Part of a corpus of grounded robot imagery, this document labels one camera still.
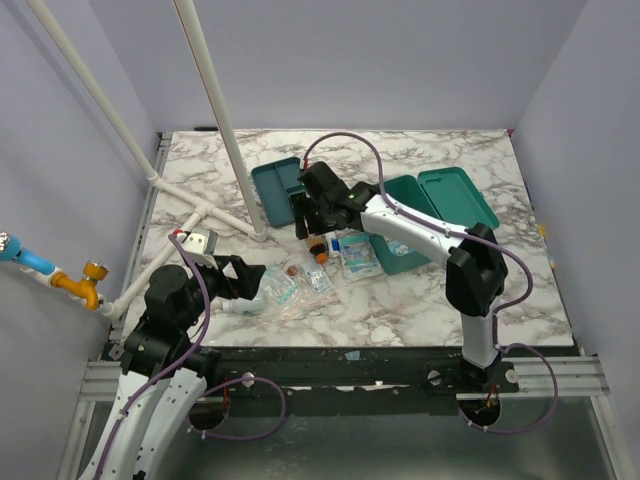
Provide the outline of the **white plastic bottle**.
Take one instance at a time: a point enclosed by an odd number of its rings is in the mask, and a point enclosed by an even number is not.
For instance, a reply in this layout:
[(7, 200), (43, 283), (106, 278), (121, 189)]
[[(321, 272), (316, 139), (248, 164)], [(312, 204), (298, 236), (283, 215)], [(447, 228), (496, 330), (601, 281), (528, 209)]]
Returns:
[(224, 312), (234, 313), (238, 315), (255, 315), (262, 312), (266, 308), (266, 301), (258, 295), (254, 299), (248, 300), (244, 298), (236, 298), (224, 300), (221, 304)]

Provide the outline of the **brown medicine bottle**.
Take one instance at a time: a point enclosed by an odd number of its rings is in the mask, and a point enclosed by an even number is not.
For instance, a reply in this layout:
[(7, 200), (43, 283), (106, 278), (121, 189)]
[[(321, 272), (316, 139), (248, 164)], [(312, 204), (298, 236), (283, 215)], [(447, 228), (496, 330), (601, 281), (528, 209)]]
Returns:
[(308, 251), (317, 264), (323, 265), (329, 259), (328, 246), (324, 237), (309, 236), (306, 240)]

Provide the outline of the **teal divided tray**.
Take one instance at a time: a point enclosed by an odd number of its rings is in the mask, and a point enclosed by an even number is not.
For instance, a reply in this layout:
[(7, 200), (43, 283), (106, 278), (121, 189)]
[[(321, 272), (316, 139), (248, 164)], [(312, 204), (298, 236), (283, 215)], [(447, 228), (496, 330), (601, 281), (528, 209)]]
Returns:
[(273, 228), (296, 224), (292, 197), (310, 199), (298, 181), (301, 175), (300, 163), (300, 158), (288, 157), (255, 167), (251, 171), (267, 220)]

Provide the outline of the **small blue wipe packets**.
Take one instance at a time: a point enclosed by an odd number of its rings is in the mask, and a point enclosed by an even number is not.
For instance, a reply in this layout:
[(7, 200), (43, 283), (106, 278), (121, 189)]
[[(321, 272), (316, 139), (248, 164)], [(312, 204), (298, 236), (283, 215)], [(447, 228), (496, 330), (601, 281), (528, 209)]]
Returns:
[(313, 258), (304, 260), (299, 266), (303, 276), (316, 293), (322, 293), (333, 288), (333, 283), (325, 269)]

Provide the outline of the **teal medicine kit box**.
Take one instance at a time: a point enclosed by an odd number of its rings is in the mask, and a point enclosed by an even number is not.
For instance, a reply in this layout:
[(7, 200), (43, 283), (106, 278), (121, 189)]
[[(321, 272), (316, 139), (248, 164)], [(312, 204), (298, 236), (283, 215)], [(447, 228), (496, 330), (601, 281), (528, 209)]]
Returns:
[[(437, 219), (466, 227), (477, 223), (492, 229), (500, 226), (498, 217), (483, 194), (460, 167), (427, 170), (415, 176), (403, 175), (385, 181), (384, 185), (392, 198)], [(386, 274), (397, 275), (429, 263), (429, 259), (416, 250), (404, 256), (393, 255), (387, 245), (391, 240), (395, 239), (373, 234), (369, 236)]]

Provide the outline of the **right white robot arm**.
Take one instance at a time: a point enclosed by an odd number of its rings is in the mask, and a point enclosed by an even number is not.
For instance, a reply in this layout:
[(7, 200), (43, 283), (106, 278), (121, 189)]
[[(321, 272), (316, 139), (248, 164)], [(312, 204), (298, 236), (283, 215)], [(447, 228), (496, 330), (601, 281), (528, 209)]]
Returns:
[(463, 346), (460, 379), (480, 392), (496, 380), (500, 361), (494, 319), (508, 269), (493, 230), (436, 219), (358, 182), (349, 187), (324, 162), (300, 172), (304, 191), (291, 197), (296, 236), (352, 229), (397, 240), (445, 271), (445, 295), (460, 313)]

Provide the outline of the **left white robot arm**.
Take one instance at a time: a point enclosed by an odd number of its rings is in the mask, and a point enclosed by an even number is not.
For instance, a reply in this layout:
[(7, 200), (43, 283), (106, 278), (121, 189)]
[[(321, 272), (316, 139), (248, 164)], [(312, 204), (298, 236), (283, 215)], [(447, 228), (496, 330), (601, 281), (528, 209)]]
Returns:
[(252, 300), (266, 271), (236, 255), (155, 270), (145, 310), (125, 341), (114, 403), (84, 479), (149, 479), (196, 400), (223, 379), (219, 351), (189, 329), (209, 318), (216, 298)]

